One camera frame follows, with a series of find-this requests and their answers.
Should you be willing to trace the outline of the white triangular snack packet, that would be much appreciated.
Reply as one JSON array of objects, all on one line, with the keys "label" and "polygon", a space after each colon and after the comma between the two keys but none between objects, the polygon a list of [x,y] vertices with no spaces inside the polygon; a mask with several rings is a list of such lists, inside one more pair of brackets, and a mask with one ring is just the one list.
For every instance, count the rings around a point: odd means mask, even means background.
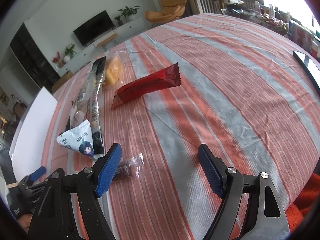
[{"label": "white triangular snack packet", "polygon": [[88,120],[83,121],[75,128],[61,133],[56,140],[64,148],[86,156],[94,156],[93,136]]}]

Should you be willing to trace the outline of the dark brown sausage snack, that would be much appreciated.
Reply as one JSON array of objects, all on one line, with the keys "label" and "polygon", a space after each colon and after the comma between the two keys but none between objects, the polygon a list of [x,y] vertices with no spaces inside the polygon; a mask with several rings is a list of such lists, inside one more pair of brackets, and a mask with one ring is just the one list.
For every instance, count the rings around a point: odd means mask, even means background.
[{"label": "dark brown sausage snack", "polygon": [[122,160],[114,175],[112,181],[119,181],[129,178],[142,178],[144,174],[144,158],[143,154],[139,153],[130,159]]}]

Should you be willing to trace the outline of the long black snack stick packet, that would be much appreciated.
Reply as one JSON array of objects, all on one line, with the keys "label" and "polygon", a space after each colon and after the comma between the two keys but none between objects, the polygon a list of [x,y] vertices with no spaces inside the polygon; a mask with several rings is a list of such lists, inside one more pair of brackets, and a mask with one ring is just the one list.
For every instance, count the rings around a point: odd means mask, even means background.
[{"label": "long black snack stick packet", "polygon": [[104,154],[104,145],[102,138],[102,131],[100,127],[100,114],[98,96],[101,91],[104,80],[104,69],[106,63],[106,56],[97,59],[92,66],[92,94],[89,98],[89,116],[90,125],[93,138],[94,154]]}]

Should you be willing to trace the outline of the clear packet of brown snacks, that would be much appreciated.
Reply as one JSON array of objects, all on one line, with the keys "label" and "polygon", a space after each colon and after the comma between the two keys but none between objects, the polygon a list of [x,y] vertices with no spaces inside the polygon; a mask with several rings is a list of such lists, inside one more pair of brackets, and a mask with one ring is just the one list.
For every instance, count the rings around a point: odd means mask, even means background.
[{"label": "clear packet of brown snacks", "polygon": [[65,127],[65,131],[79,126],[85,120],[85,116],[88,111],[88,102],[93,93],[94,85],[94,76],[93,74],[90,74],[82,85],[78,96],[72,102],[71,112]]}]

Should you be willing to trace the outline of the bread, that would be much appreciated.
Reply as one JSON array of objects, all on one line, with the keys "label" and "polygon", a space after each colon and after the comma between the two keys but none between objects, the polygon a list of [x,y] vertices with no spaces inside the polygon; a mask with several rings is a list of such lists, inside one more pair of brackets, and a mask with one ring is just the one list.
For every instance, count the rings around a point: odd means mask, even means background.
[{"label": "bread", "polygon": [[123,83],[125,51],[115,51],[106,57],[104,63],[103,87],[110,88]]}]

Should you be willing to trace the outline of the red snack packet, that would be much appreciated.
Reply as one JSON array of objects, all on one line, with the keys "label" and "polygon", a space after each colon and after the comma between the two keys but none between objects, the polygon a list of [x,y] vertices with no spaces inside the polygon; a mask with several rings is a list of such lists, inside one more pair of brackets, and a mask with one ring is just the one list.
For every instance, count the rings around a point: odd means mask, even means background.
[{"label": "red snack packet", "polygon": [[111,109],[140,98],[141,96],[181,85],[178,62],[148,76],[142,77],[120,87],[113,98]]}]

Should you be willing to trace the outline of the white board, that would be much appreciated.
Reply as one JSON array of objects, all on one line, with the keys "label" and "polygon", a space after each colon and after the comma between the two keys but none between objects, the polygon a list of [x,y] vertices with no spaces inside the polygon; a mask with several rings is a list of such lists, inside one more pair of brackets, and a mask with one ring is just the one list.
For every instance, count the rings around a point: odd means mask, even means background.
[{"label": "white board", "polygon": [[44,142],[57,103],[43,87],[23,114],[9,150],[17,181],[41,167]]}]

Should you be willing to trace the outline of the dark display cabinet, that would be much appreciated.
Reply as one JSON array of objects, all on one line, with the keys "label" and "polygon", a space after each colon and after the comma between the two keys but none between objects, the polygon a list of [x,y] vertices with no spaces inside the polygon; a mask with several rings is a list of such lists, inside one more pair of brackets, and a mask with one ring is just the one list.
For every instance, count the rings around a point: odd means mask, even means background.
[{"label": "dark display cabinet", "polygon": [[60,76],[44,57],[24,23],[10,42],[10,48],[33,81],[52,92],[52,86]]}]

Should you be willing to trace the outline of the red flower vase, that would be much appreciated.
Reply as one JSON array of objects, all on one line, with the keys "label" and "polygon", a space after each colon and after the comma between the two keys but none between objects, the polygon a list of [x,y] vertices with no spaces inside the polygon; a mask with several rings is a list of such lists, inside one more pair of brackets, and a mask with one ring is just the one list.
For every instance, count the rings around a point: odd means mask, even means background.
[{"label": "red flower vase", "polygon": [[59,68],[62,68],[65,65],[59,51],[57,51],[55,56],[52,57],[52,62],[56,64]]}]

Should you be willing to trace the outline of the small potted plant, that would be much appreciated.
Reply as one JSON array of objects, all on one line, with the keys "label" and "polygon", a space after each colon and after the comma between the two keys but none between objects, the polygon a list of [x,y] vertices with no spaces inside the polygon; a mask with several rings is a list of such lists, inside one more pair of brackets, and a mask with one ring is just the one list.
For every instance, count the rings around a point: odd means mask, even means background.
[{"label": "small potted plant", "polygon": [[65,47],[63,62],[68,63],[75,55],[75,44],[70,43]]}]

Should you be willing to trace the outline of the black smartphone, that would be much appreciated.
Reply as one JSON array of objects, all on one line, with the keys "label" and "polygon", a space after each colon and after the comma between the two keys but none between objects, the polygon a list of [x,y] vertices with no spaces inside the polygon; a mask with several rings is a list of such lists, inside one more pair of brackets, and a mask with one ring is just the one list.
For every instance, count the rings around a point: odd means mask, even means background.
[{"label": "black smartphone", "polygon": [[300,51],[294,50],[293,56],[295,57],[295,59],[299,62],[301,67],[306,72],[306,74],[309,77],[309,79],[311,80],[317,94],[320,95],[320,88],[319,88],[320,71],[319,71],[319,68],[316,66],[316,64],[312,61],[312,59],[308,55],[306,55]]}]

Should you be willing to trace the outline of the white tv cabinet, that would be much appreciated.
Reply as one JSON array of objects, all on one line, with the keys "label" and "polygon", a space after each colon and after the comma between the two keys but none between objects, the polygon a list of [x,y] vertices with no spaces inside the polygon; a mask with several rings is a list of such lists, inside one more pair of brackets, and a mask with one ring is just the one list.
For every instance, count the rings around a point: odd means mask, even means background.
[{"label": "white tv cabinet", "polygon": [[142,17],[125,23],[121,27],[99,37],[96,41],[93,41],[86,48],[78,52],[72,59],[70,59],[70,61],[60,68],[57,73],[60,76],[63,76],[68,71],[75,74],[81,67],[91,61],[94,61],[99,55],[104,54],[118,44],[121,44],[145,31],[147,31],[147,26]]}]

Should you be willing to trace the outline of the wooden stool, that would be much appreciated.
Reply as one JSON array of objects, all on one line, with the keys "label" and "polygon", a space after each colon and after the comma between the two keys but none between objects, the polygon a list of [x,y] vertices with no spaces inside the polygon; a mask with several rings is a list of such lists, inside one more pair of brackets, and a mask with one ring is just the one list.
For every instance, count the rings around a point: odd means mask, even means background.
[{"label": "wooden stool", "polygon": [[99,43],[97,43],[95,45],[96,48],[103,48],[104,51],[108,51],[108,47],[107,47],[107,44],[112,42],[115,46],[118,44],[117,42],[117,37],[118,37],[118,34],[117,33],[114,33],[112,34],[111,36],[105,38],[104,40],[100,41]]}]

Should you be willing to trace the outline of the black television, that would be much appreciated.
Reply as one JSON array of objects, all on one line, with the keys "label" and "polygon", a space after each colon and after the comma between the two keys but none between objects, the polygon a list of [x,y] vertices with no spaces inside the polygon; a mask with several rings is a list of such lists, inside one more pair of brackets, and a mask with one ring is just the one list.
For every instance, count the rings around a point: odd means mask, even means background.
[{"label": "black television", "polygon": [[75,29],[73,33],[82,46],[88,45],[99,35],[115,27],[107,11],[104,10]]}]

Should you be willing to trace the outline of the orange lounge chair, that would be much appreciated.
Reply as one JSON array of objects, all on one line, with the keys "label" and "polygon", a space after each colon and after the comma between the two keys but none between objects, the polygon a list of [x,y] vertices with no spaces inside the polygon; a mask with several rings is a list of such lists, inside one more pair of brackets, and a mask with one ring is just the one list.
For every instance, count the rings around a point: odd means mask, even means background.
[{"label": "orange lounge chair", "polygon": [[161,12],[146,11],[145,19],[152,24],[165,24],[180,19],[188,0],[160,0]]}]

